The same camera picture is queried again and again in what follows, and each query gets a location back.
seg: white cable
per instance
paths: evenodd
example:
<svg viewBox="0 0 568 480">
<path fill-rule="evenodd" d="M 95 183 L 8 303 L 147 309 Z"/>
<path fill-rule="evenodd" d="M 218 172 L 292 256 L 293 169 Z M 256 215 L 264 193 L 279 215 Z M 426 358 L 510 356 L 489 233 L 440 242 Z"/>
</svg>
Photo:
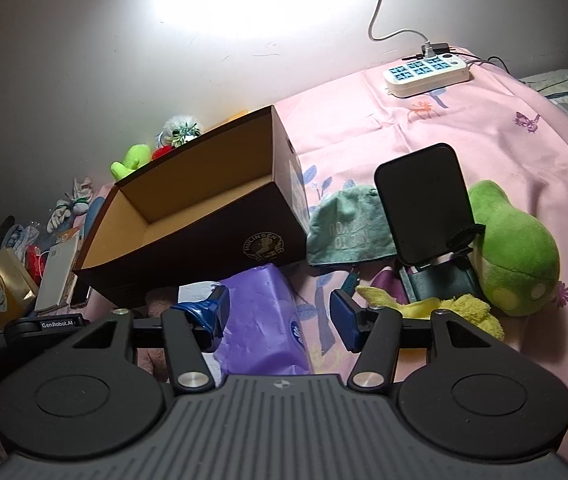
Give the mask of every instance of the white cable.
<svg viewBox="0 0 568 480">
<path fill-rule="evenodd" d="M 433 52 L 432 47 L 430 46 L 429 38 L 424 36 L 419 30 L 413 30 L 412 28 L 401 28 L 400 30 L 395 30 L 395 32 L 391 32 L 382 38 L 376 38 L 373 36 L 373 26 L 375 25 L 375 20 L 377 19 L 377 15 L 379 14 L 379 9 L 382 7 L 382 0 L 377 0 L 377 5 L 375 6 L 375 11 L 373 12 L 373 17 L 370 19 L 370 23 L 368 24 L 368 39 L 370 41 L 385 41 L 389 38 L 397 36 L 398 34 L 403 34 L 404 32 L 412 32 L 413 34 L 417 34 L 424 40 L 424 57 L 434 57 L 435 53 Z"/>
</svg>

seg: teal hat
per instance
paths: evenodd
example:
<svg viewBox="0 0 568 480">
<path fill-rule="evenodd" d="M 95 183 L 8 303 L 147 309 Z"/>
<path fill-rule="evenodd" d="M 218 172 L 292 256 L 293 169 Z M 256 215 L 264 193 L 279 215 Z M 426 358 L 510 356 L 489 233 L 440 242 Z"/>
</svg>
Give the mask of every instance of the teal hat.
<svg viewBox="0 0 568 480">
<path fill-rule="evenodd" d="M 311 217 L 306 259 L 312 266 L 357 264 L 394 254 L 395 241 L 373 186 L 342 189 Z"/>
</svg>

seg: purple tissue pack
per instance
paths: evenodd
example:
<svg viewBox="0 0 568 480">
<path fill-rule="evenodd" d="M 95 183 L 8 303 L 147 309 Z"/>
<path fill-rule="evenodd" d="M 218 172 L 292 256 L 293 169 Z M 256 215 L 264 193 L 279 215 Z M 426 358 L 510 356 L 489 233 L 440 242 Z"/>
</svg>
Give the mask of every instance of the purple tissue pack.
<svg viewBox="0 0 568 480">
<path fill-rule="evenodd" d="M 222 376 L 311 373 L 295 298 L 273 264 L 245 270 L 221 281 L 231 310 L 215 351 Z"/>
</svg>

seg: power cord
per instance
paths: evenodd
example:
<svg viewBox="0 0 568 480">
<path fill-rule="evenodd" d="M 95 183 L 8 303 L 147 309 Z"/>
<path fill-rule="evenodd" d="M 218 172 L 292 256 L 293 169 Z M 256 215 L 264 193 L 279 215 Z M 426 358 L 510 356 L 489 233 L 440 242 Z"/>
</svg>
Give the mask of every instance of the power cord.
<svg viewBox="0 0 568 480">
<path fill-rule="evenodd" d="M 492 65 L 493 63 L 491 63 L 490 61 L 487 61 L 485 59 L 473 59 L 471 61 L 467 61 L 466 62 L 466 66 L 471 66 L 471 65 L 483 65 L 484 63 L 488 63 L 490 65 Z"/>
<path fill-rule="evenodd" d="M 451 49 L 451 52 L 454 52 L 455 54 L 457 54 L 458 56 L 467 56 L 467 57 L 472 57 L 474 59 L 477 59 L 478 61 L 483 61 L 486 63 L 491 63 L 492 65 L 495 65 L 495 63 L 491 62 L 491 59 L 498 59 L 500 61 L 500 63 L 504 66 L 504 70 L 506 70 L 506 73 L 510 75 L 510 71 L 509 68 L 506 66 L 506 63 L 504 63 L 504 60 L 501 57 L 498 56 L 489 56 L 488 59 L 484 59 L 482 57 L 478 57 L 478 56 L 474 56 L 473 54 L 467 54 L 465 52 L 458 52 L 456 50 Z"/>
<path fill-rule="evenodd" d="M 501 57 L 498 57 L 498 56 L 489 56 L 486 60 L 487 60 L 488 62 L 490 62 L 491 59 L 497 59 L 497 60 L 504 66 L 504 70 L 506 70 L 506 73 L 507 73 L 508 75 L 510 75 L 509 67 L 506 66 L 506 63 L 504 63 L 504 60 L 503 60 Z"/>
<path fill-rule="evenodd" d="M 412 32 L 413 34 L 417 34 L 424 40 L 424 57 L 430 58 L 435 57 L 436 54 L 433 51 L 432 46 L 430 46 L 429 38 L 427 38 L 424 34 L 422 34 L 419 30 L 414 30 L 412 28 L 401 28 L 400 30 L 395 30 L 395 32 L 391 32 L 386 36 L 382 36 L 381 38 L 376 38 L 373 35 L 373 26 L 375 25 L 375 20 L 377 19 L 377 15 L 379 14 L 379 9 L 382 7 L 383 0 L 377 0 L 377 5 L 375 6 L 375 10 L 373 12 L 373 17 L 370 19 L 370 23 L 368 24 L 368 39 L 370 41 L 385 41 L 389 38 L 397 36 L 398 34 L 403 34 L 405 32 Z"/>
</svg>

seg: power strip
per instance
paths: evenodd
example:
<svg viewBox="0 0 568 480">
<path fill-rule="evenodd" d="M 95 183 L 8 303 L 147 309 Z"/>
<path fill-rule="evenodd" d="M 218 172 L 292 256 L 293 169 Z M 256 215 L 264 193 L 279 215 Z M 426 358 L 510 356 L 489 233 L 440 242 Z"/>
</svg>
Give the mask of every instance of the power strip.
<svg viewBox="0 0 568 480">
<path fill-rule="evenodd" d="M 468 81 L 469 78 L 466 62 L 450 53 L 384 70 L 386 87 L 396 97 L 423 94 L 435 88 Z"/>
</svg>

